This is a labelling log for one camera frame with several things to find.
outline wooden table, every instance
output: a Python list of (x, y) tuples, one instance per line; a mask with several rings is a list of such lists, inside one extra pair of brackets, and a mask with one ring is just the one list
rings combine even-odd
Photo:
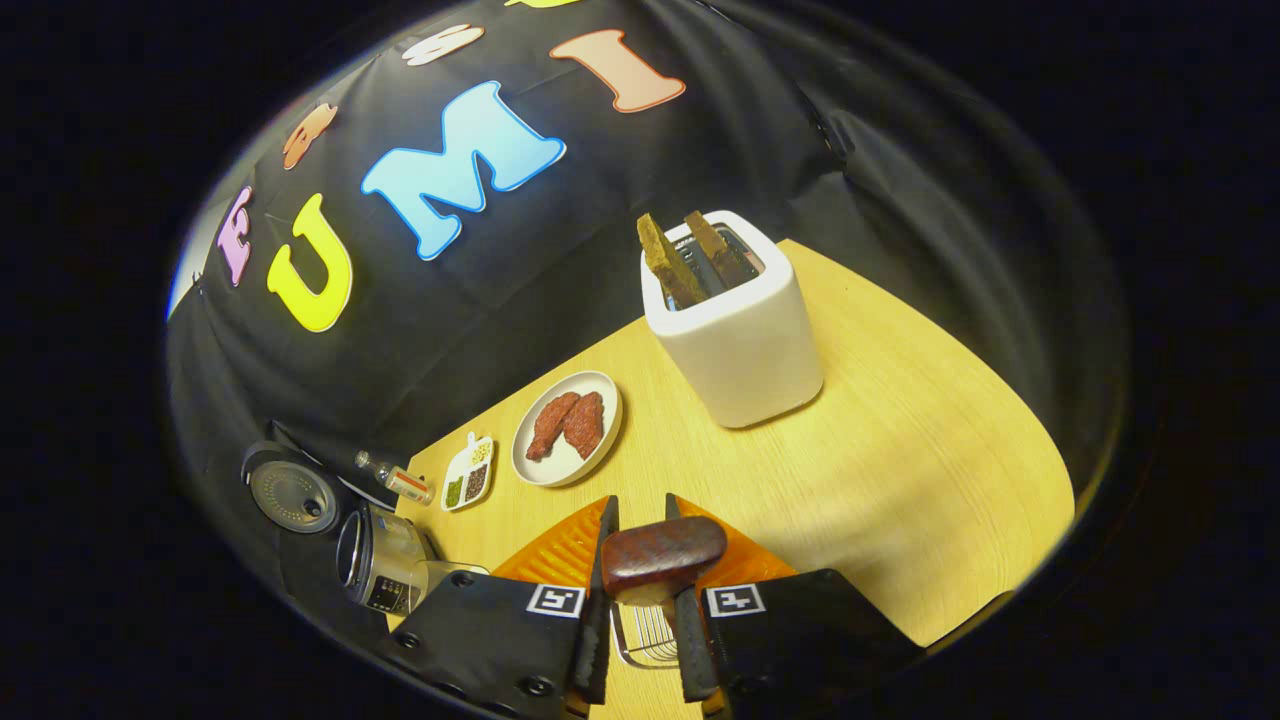
[[(791, 241), (826, 384), (763, 424), (714, 424), (644, 318), (413, 456), (436, 478), (467, 432), (497, 441), (483, 502), (445, 512), (402, 500), (444, 559), (495, 568), (570, 512), (617, 495), (623, 528), (663, 519), (675, 492), (800, 571), (835, 568), (927, 646), (1015, 588), (1071, 520), (1061, 456), (1032, 411), (960, 342), (856, 273)], [(511, 441), (538, 396), (579, 370), (611, 375), (623, 420), (609, 455), (564, 488), (520, 482)], [(394, 628), (398, 619), (389, 618)], [(700, 717), (676, 670), (609, 662), (594, 720)]]

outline blue letter m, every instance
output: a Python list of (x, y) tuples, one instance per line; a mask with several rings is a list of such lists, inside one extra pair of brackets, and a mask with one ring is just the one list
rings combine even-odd
[(444, 108), (443, 152), (397, 147), (369, 169), (360, 190), (392, 204), (413, 234), (417, 256), (431, 260), (462, 232), (457, 215), (442, 217), (426, 199), (479, 213), (484, 188), (476, 158), (493, 169), (493, 188), (509, 192), (564, 155), (564, 142), (543, 137), (498, 97), (497, 81), (481, 82)]

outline wire rack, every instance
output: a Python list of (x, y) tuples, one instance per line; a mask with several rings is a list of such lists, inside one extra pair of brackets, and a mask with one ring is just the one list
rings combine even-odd
[(609, 614), (613, 623), (613, 642), (623, 662), (646, 670), (680, 667), (676, 635), (672, 634), (660, 607), (614, 603)]

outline small bottle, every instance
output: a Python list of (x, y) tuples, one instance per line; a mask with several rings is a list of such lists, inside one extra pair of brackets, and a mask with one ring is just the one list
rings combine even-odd
[(369, 452), (361, 450), (356, 454), (356, 466), (361, 470), (367, 470), (379, 483), (387, 486), (387, 489), (402, 495), (415, 502), (421, 502), (422, 505), (431, 505), (431, 498), (435, 497), (435, 483), (422, 478), (415, 478), (404, 471), (403, 468), (392, 465), (390, 462), (372, 461), (369, 457)]

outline meat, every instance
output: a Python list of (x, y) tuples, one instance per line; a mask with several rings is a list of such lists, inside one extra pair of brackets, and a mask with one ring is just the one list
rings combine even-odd
[(564, 416), (564, 439), (586, 460), (604, 437), (604, 398), (589, 392)]
[(570, 409), (573, 407), (573, 404), (580, 397), (576, 392), (566, 392), (543, 407), (543, 411), (538, 414), (538, 419), (534, 420), (534, 439), (529, 443), (529, 451), (525, 452), (525, 457), (530, 460), (547, 457), (547, 454), (552, 451), (552, 443), (556, 442), (561, 429), (564, 427), (564, 416), (568, 415)]

